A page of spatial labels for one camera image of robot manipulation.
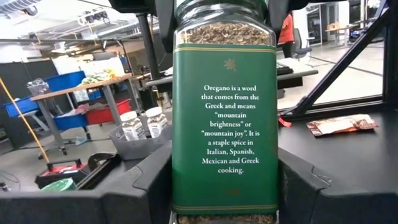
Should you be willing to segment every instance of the gray bin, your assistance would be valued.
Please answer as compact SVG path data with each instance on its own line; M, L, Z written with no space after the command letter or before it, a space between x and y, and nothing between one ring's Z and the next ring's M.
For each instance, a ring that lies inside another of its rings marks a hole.
M147 125L147 117L140 116L142 126L146 133L149 133ZM118 126L111 131L109 137L111 138L116 150L123 160L143 159L156 151L160 146L163 146L167 141L172 139L173 127L167 126L157 138L149 138L137 141L127 141L124 136L122 126Z

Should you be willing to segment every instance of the person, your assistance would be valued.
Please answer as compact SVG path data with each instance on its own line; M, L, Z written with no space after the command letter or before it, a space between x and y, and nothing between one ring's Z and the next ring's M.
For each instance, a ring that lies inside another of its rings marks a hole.
M285 58L292 57L293 43L293 17L292 13L290 12L287 14L287 17L284 20L278 42L278 47L282 47Z

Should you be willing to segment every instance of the gold border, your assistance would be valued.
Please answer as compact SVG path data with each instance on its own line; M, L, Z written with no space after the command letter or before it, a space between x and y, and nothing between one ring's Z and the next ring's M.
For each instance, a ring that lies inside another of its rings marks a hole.
M259 210L259 209L272 209L277 208L278 205L245 205L245 206L212 206L212 207L189 207L189 206L178 206L173 205L173 208L181 211L190 210Z
M231 48L211 48L211 47L182 47L177 48L173 51L173 53L177 53L180 51L215 51L215 52L265 52L265 53L273 53L276 54L275 50L271 49L231 49Z

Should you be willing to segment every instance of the gold star emblem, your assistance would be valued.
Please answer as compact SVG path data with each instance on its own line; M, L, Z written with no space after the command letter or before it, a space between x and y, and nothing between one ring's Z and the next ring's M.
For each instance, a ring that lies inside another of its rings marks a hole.
M228 70L235 70L235 61L233 59L228 59L227 61L225 61L225 65L226 69Z

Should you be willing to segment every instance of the white jar lid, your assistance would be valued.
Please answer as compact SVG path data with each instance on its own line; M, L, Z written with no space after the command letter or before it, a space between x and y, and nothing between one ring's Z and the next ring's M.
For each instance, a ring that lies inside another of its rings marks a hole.
M157 116L159 114L163 113L163 110L161 107L155 107L155 108L151 108L147 111L145 111L145 114L147 115L148 118L153 117L153 116Z
M125 122L125 121L129 121L131 119L134 119L136 117L137 117L137 112L130 111L130 112L127 112L127 113L124 113L124 114L120 115L120 120L122 122Z

